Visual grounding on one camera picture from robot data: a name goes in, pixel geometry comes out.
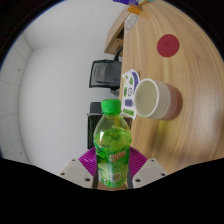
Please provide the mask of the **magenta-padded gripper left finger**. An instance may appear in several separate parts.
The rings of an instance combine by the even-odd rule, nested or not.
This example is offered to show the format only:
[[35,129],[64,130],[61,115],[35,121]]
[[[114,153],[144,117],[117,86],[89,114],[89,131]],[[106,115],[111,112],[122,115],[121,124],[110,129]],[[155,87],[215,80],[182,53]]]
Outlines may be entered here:
[[80,158],[70,159],[59,171],[58,176],[78,186],[96,189],[99,173],[95,148],[89,149]]

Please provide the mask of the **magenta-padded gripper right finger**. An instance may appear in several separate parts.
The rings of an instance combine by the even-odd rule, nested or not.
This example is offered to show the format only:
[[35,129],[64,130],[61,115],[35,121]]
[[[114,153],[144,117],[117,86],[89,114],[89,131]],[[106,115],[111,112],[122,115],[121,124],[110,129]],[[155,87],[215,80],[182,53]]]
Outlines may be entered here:
[[165,177],[167,172],[155,159],[147,159],[137,149],[130,148],[127,185],[129,189],[135,189],[150,184]]

